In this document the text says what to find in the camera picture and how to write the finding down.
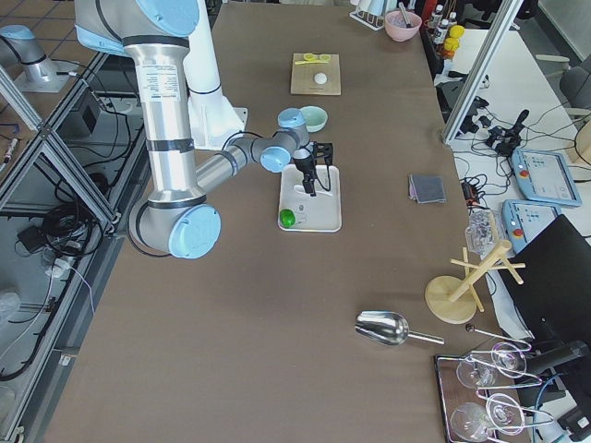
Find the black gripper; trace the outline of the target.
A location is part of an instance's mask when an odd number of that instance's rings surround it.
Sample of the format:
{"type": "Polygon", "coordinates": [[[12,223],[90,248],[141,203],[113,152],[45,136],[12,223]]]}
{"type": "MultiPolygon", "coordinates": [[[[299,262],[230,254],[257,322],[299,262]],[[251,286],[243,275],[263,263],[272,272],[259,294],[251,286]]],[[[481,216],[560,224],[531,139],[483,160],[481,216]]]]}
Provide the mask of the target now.
{"type": "Polygon", "coordinates": [[[313,154],[309,150],[296,150],[293,154],[294,165],[304,175],[302,182],[304,190],[311,197],[315,197],[316,163],[313,154]]]}

